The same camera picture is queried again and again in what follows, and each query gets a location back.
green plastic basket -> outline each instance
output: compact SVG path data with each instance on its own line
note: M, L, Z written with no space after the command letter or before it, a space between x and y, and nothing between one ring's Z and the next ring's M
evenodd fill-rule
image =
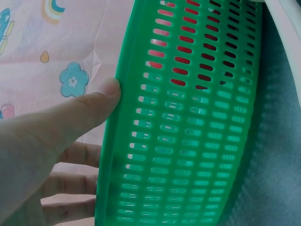
M246 0L135 1L96 226L216 225L253 112L261 14Z

white object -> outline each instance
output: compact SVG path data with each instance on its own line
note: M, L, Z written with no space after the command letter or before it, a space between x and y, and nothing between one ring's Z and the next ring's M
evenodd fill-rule
M293 73L301 106L301 7L296 0L250 0L265 2L274 19Z

flower print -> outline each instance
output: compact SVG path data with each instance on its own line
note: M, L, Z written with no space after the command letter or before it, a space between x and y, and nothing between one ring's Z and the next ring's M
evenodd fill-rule
M72 62L61 72L60 81L61 93L64 97L78 97L85 94L89 76L86 71L81 70L78 63Z

slot hole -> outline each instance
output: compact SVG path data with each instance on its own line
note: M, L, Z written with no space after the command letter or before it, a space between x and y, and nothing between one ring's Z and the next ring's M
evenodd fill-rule
M159 34L159 35L163 35L163 36L169 36L169 32L168 31L164 31L158 28L154 29L154 33L155 34Z
M162 69L163 68L162 64L157 63L157 62L153 62L153 61L146 61L146 66L157 68L157 69Z
M212 61L215 60L215 57L214 57L214 56L208 55L208 54L206 54L206 53L203 53L203 54L202 54L202 57L205 58L205 59L207 59L207 60L212 60Z
M174 59L175 59L175 61L183 63L183 64L187 64L187 65L190 64L190 60L179 57L179 56L175 57Z
M209 2L210 2L212 5L215 5L215 6L219 7L219 8L222 7L221 4L219 4L219 3L215 2L215 1L210 0Z
M233 74L227 71L222 71L222 75L227 76L229 78L233 78Z
M231 16L229 16L228 19L229 19L230 21L232 21L232 22L235 22L235 23L239 24L239 21L238 21L237 19L231 17Z
M169 22L167 20L160 19L160 18L156 19L156 23L161 24L161 25L166 25L166 26L171 26L172 25L171 22Z
M158 39L152 39L150 42L151 42L151 44L154 44L156 46L163 46L163 47L167 46L167 42L161 41L161 40L158 40Z
M234 30L234 31L236 31L236 32L239 31L239 29L238 29L237 27L232 26L232 25L230 25L230 24L228 24L228 28L230 28L230 29L232 29L232 30Z
M186 71L184 69L181 69L181 68L177 68L177 67L173 68L173 72L178 73L178 74L182 74L182 75L188 75L188 71Z
M236 35L234 35L234 34L227 33L227 36L228 36L229 38L234 39L234 40L238 40L238 37L237 37Z
M236 55L234 53L230 53L228 51L225 51L225 55L227 55L227 56L229 56L231 58L234 58L234 59L236 58Z
M171 83L178 85L178 86L186 86L186 82L181 81L181 80L171 79L170 81L171 81Z
M208 89L208 88L205 87L205 86L199 86L199 85L196 85L196 89Z
M213 40L213 41L218 41L218 38L216 38L215 36L210 35L210 34L205 34L205 37L210 39L210 40Z
M247 18L246 20L252 24L256 24L256 22L254 20L251 20L250 18Z
M165 57L165 54L156 50L149 50L149 55L155 57Z
M213 21L215 23L218 23L218 24L220 23L220 20L218 20L218 19L216 19L216 18L214 18L212 16L208 16L207 18L208 18L208 20L211 20L211 21Z
M192 24L197 24L198 23L196 20L194 20L192 18L189 18L187 16L184 16L183 20L186 21L186 22L192 23Z
M185 12L188 12L188 13L191 13L191 14L194 14L194 15L198 15L198 12L193 10L193 9L190 9L190 8L185 8Z
M229 12L233 13L234 15L240 16L240 14L235 10L229 9Z
M226 61L226 60L223 61L223 64L226 65L226 66L228 66L228 67L231 67L231 68L235 67L235 65L233 63L231 63L229 61Z
M159 9L158 13L161 14L161 15L164 15L164 16L170 16L170 17L174 16L174 13L172 13L170 11L167 11L167 10L164 10L164 9Z
M205 69L205 70L208 70L208 71L213 71L213 67L212 67L212 66L209 66L209 65L200 64L199 67L200 67L200 68L203 68L203 69Z
M194 40L191 39L191 38L188 38L186 36L179 36L179 39L182 40L182 41L185 41L185 42L189 42L189 43L194 43Z
M229 47L231 47L231 48L237 49L237 45L234 45L231 42L226 42L226 45L229 46Z
M216 47L215 46L212 46L212 45L209 45L209 44L203 44L203 46L207 49L210 49L210 50L213 50L213 51L216 51Z
M186 2L188 4L191 4L191 5L196 6L196 7L200 7L201 6L199 3L195 2L195 1L192 1L192 0L186 0Z
M190 33L195 33L196 32L196 30L194 30L194 29L192 29L190 27L186 27L186 26L181 26L181 29L183 31L190 32Z
M174 3L167 2L167 1L160 1L160 4L163 5L163 6L171 7L171 8L174 8L174 7L175 7L175 4L174 4Z
M178 46L177 47L177 50L181 51L181 52L184 52L184 53L192 53L192 50L190 48L186 48L186 47L183 47L183 46Z
M235 8L240 9L239 5L237 5L237 4L233 3L233 2L230 2L230 5L231 5L231 6L234 6Z
M249 14L249 15L251 15L253 17L256 17L256 15L254 13L250 12L249 10L247 10L246 12L247 12L247 14Z
M201 80L204 80L204 81L211 81L210 77L208 77L206 75L203 75L203 74L199 74L198 78L201 79Z
M208 28L209 30L214 31L214 32L218 32L219 31L217 27L213 27L211 25L206 25L206 28Z

